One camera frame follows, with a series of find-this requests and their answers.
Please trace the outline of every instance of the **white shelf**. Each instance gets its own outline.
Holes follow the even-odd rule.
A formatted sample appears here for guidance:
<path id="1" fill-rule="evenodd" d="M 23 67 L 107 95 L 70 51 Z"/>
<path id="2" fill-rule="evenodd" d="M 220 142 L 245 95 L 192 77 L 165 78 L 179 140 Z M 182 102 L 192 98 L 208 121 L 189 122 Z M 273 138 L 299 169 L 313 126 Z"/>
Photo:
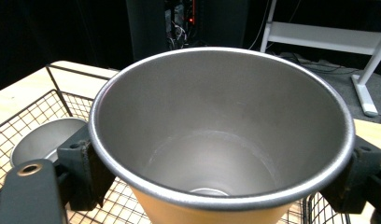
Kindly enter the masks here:
<path id="1" fill-rule="evenodd" d="M 381 33 L 272 21 L 268 41 L 373 55 Z"/>

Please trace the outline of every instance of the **black metal grid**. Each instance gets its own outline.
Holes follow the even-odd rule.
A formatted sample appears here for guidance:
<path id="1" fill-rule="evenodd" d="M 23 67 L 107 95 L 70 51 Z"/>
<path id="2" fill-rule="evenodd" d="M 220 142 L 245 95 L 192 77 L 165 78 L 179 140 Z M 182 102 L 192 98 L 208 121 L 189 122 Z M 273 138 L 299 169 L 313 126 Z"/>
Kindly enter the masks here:
<path id="1" fill-rule="evenodd" d="M 310 224 L 350 224 L 349 215 L 336 213 L 320 193 L 309 196 L 307 209 Z"/>
<path id="2" fill-rule="evenodd" d="M 70 71 L 78 75 L 88 74 L 66 68 L 48 65 L 47 71 L 57 90 L 52 90 L 35 100 L 12 118 L 0 125 L 0 188 L 4 185 L 5 175 L 10 165 L 11 149 L 23 136 L 39 125 L 67 117 L 89 119 L 92 99 L 60 91 L 50 67 Z M 67 211 L 70 223 L 150 223 L 130 187 L 116 178 L 106 194 L 103 207 L 90 212 Z M 336 214 L 320 194 L 300 200 L 278 221 L 279 224 L 334 224 L 350 223 L 348 215 Z"/>

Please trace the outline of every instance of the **yellow pot exterior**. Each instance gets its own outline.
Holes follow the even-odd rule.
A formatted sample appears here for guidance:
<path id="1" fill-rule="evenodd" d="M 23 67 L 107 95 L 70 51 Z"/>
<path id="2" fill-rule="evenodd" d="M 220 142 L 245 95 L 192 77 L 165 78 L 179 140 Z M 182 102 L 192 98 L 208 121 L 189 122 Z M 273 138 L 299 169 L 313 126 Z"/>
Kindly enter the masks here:
<path id="1" fill-rule="evenodd" d="M 291 204 L 251 211 L 208 211 L 167 203 L 132 188 L 153 224 L 276 224 Z"/>

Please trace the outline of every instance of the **black bracket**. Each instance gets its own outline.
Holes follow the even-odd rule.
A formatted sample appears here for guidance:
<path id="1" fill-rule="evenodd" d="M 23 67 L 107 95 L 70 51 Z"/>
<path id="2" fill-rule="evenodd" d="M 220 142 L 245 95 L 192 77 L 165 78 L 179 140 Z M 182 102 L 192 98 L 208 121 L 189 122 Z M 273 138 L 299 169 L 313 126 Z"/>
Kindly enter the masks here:
<path id="1" fill-rule="evenodd" d="M 381 149 L 357 136 L 347 167 L 320 192 L 335 212 L 360 214 L 369 202 L 381 215 Z"/>
<path id="2" fill-rule="evenodd" d="M 57 154 L 54 163 L 28 161 L 7 173 L 0 191 L 0 224 L 67 223 L 68 203 L 73 211 L 103 206 L 115 176 L 96 155 L 88 126 L 59 146 Z"/>

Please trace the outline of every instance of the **cable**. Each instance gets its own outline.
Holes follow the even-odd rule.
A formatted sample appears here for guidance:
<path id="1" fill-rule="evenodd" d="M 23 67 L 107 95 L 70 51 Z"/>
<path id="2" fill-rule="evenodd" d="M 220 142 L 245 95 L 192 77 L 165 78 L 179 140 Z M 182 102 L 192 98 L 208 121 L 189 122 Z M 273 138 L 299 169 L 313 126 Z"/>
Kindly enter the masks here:
<path id="1" fill-rule="evenodd" d="M 292 22 L 292 19 L 293 19 L 293 17 L 295 16 L 296 11 L 298 11 L 298 7 L 299 7 L 299 5 L 301 4 L 301 2 L 302 2 L 302 0 L 299 0 L 299 1 L 298 1 L 298 5 L 296 5 L 295 10 L 293 10 L 292 15 L 291 15 L 290 18 L 289 18 L 289 22 Z"/>
<path id="2" fill-rule="evenodd" d="M 262 27 L 264 25 L 264 21 L 266 19 L 266 12 L 267 12 L 267 8 L 269 7 L 269 3 L 270 3 L 270 0 L 267 0 L 265 12 L 263 13 L 263 20 L 262 20 L 262 23 L 261 23 L 261 26 L 260 26 L 260 30 L 258 31 L 257 37 L 255 37 L 254 42 L 252 42 L 251 46 L 248 49 L 252 49 L 252 47 L 254 47 L 255 43 L 257 42 L 258 37 L 260 37 L 261 30 L 262 30 Z"/>
<path id="3" fill-rule="evenodd" d="M 298 11 L 298 7 L 301 4 L 302 0 L 298 1 L 298 4 L 296 5 L 296 8 L 293 10 L 292 15 L 289 18 L 288 23 L 292 22 L 293 17 L 295 16 L 296 12 Z M 275 42 L 272 42 L 269 46 L 266 47 L 266 49 L 269 49 Z"/>
<path id="4" fill-rule="evenodd" d="M 316 72 L 316 73 L 319 73 L 321 75 L 348 75 L 348 74 L 352 74 L 354 72 L 357 72 L 357 71 L 361 71 L 361 69 L 353 69 L 349 72 L 343 72 L 343 73 L 334 73 L 334 71 L 337 71 L 338 69 L 341 69 L 341 68 L 346 68 L 342 65 L 339 65 L 339 66 L 331 66 L 331 65 L 327 65 L 327 64 L 315 64 L 311 61 L 307 61 L 307 62 L 304 62 L 302 63 L 301 61 L 299 61 L 298 57 L 292 52 L 291 53 L 293 55 L 293 57 L 280 57 L 282 59 L 292 59 L 292 60 L 295 60 L 294 63 L 297 63 L 298 65 L 306 68 L 306 69 L 309 69 L 311 70 L 312 72 Z M 317 68 L 313 68 L 313 67 L 310 67 L 310 66 L 307 66 L 308 64 L 310 65 L 315 65 L 315 66 L 322 66 L 322 67 L 329 67 L 329 68 L 332 68 L 331 70 L 323 70 L 323 69 L 317 69 Z"/>

